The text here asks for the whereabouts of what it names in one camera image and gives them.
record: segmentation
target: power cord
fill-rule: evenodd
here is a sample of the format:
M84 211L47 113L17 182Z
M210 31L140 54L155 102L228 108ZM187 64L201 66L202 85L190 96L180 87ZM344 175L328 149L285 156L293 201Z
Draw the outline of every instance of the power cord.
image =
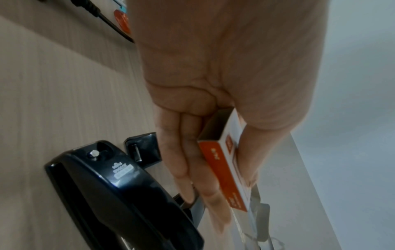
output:
M105 22L108 26L110 26L113 30L115 30L118 34L120 34L121 36L123 36L126 40L128 40L129 42L134 43L133 39L130 38L130 36L128 36L127 34L125 34L122 30L120 30L115 24L113 24L110 20L108 20L107 17L105 17L100 9L94 5L94 3L92 3L90 0L71 0L71 2L77 6L77 7L83 7L84 9L86 9L89 13L91 13L94 17L98 17L101 20L103 20L103 22Z

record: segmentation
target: hand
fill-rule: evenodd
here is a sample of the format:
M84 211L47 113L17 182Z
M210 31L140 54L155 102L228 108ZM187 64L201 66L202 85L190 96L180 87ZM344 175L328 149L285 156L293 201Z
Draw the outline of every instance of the hand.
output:
M327 6L326 0L128 1L163 161L187 202L193 183L219 231L231 211L196 139L216 110L235 106L247 123L238 165L254 184L269 151L308 111Z

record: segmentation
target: orange box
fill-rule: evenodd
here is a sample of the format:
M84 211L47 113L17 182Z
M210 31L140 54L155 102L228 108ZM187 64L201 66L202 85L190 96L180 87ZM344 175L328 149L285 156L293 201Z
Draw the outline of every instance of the orange box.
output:
M197 142L230 206L247 212L251 188L241 177L236 159L243 123L235 108L219 110L204 127Z

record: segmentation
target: black plastic object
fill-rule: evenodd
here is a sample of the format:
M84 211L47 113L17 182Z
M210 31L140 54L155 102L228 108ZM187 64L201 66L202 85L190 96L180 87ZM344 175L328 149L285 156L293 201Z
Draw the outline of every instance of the black plastic object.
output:
M113 144L98 141L67 151L46 170L92 250L121 249L119 237L136 250L203 249L195 226L201 216L193 212L202 214L202 202L187 208L174 200Z
M146 169L162 161L155 132L129 137L123 144L125 145L126 153L141 168Z

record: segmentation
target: wooden desk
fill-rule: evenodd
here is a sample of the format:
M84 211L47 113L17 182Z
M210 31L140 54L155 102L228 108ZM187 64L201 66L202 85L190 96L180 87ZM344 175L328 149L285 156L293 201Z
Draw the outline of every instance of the wooden desk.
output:
M108 17L116 5L97 0ZM87 250L43 165L59 153L154 131L137 51L67 0L0 4L0 249ZM150 172L171 193L163 166ZM206 250L233 249L204 216Z

